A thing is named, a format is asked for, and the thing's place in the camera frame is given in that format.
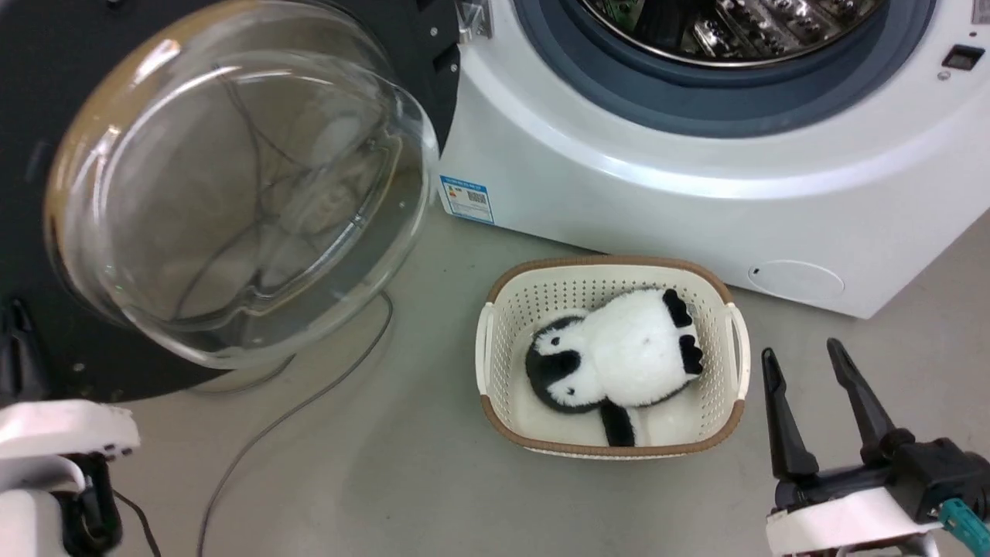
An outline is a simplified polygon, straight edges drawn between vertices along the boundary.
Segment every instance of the gray cable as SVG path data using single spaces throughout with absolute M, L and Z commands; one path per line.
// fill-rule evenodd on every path
M 385 300 L 385 303 L 388 305 L 388 315 L 385 316 L 385 323 L 381 326 L 381 329 L 378 331 L 378 334 L 375 335 L 374 340 L 371 341 L 371 344 L 368 345 L 368 347 L 364 350 L 363 353 L 361 353 L 361 355 L 357 358 L 357 360 L 355 360 L 354 363 L 351 364 L 350 367 L 347 368 L 347 370 L 340 377 L 334 379 L 328 385 L 316 391 L 309 398 L 303 400 L 299 404 L 296 404 L 296 406 L 293 407 L 291 410 L 278 416 L 278 418 L 275 419 L 275 421 L 268 424 L 257 435 L 252 437 L 251 440 L 247 444 L 245 444 L 244 448 L 242 448 L 241 451 L 238 453 L 238 456 L 234 457 L 234 461 L 231 462 L 231 465 L 229 467 L 227 467 L 227 471 L 224 472 L 223 478 L 220 479 L 220 483 L 217 484 L 217 488 L 213 491 L 213 495 L 210 497 L 210 502 L 206 504 L 206 509 L 203 511 L 203 519 L 199 525 L 199 540 L 196 542 L 196 557 L 203 557 L 203 551 L 206 545 L 206 530 L 210 525 L 210 515 L 213 514 L 213 509 L 217 505 L 217 499 L 220 497 L 220 493 L 223 491 L 224 485 L 227 483 L 227 479 L 234 472 L 234 468 L 236 468 L 237 465 L 241 462 L 241 459 L 245 456 L 245 454 L 247 454 L 248 451 L 251 450 L 251 448 L 254 447 L 254 445 L 257 444 L 258 441 L 263 439 L 265 435 L 270 433 L 272 429 L 275 429 L 282 422 L 292 417 L 296 412 L 302 410 L 306 406 L 315 402 L 321 396 L 333 390 L 337 385 L 340 385 L 343 380 L 347 379 L 347 376 L 352 374 L 354 370 L 359 368 L 360 365 L 364 363 L 364 360 L 366 360 L 368 355 L 371 354 L 371 351 L 374 350 L 376 346 L 378 346 L 378 342 L 381 340 L 381 337 L 385 336 L 385 331 L 388 330 L 388 325 L 392 322 L 392 314 L 395 311 L 395 307 L 392 304 L 392 298 L 389 297 L 388 292 L 382 290 L 381 297 L 382 299 Z

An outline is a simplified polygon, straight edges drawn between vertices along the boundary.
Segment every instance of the white plastic basket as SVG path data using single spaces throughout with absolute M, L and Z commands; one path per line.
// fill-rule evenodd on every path
M 513 379 L 524 374 L 521 346 L 532 342 L 537 323 L 554 312 L 596 309 L 637 288 L 675 288 L 688 303 L 704 351 L 705 372 L 697 400 L 668 409 L 691 413 L 674 419 L 683 430 L 671 444 L 609 447 L 561 443 L 528 437 L 513 420 Z M 736 429 L 749 386 L 749 337 L 743 317 L 726 286 L 709 271 L 668 259 L 597 256 L 545 260 L 518 266 L 495 283 L 481 310 L 475 345 L 475 371 L 481 404 L 495 429 L 527 449 L 574 458 L 635 460 L 704 451 Z

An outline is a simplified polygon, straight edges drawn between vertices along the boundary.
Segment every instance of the stainless steel drum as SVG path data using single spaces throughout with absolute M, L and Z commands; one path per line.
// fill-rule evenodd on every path
M 803 56 L 866 22 L 884 0 L 575 0 L 649 53 L 710 67 Z

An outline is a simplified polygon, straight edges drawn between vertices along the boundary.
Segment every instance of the stuffed penguin toy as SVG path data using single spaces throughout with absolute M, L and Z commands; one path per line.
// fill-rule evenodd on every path
M 560 412 L 598 408 L 612 446 L 633 446 L 625 408 L 658 404 L 703 369 L 687 304 L 673 289 L 642 289 L 540 329 L 526 356 L 534 393 Z

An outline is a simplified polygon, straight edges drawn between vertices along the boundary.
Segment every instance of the washing machine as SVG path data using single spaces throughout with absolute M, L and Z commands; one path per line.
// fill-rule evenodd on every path
M 867 318 L 990 206 L 985 2 L 488 7 L 448 213 Z

